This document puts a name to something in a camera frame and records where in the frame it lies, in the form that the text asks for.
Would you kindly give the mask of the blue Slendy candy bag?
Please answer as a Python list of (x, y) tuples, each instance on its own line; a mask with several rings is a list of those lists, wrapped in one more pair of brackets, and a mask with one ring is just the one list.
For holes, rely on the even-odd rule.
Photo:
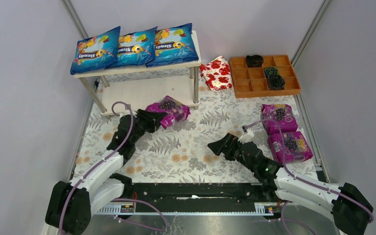
[(77, 42), (70, 74), (104, 69), (118, 60), (118, 41), (121, 27)]
[(143, 66), (156, 58), (154, 42), (157, 27), (120, 35), (118, 39), (117, 60), (110, 68), (125, 66)]

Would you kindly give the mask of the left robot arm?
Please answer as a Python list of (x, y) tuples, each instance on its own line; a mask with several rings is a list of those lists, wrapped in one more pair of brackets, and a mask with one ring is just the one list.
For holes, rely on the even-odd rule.
[(82, 176), (59, 181), (52, 189), (45, 222), (61, 233), (80, 235), (91, 218), (106, 204), (123, 195), (132, 180), (114, 172), (126, 164), (136, 151), (136, 142), (145, 133), (161, 127), (165, 112), (137, 110), (123, 115), (107, 148), (107, 156)]

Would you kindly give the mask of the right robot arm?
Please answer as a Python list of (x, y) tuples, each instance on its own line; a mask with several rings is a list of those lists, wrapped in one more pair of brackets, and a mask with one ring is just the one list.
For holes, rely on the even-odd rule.
[(228, 161), (242, 164), (279, 199), (323, 215), (347, 235), (364, 234), (367, 226), (374, 221), (372, 205), (350, 183), (339, 186), (293, 173), (281, 163), (264, 156), (252, 141), (241, 142), (230, 133), (207, 147), (216, 156), (223, 155)]

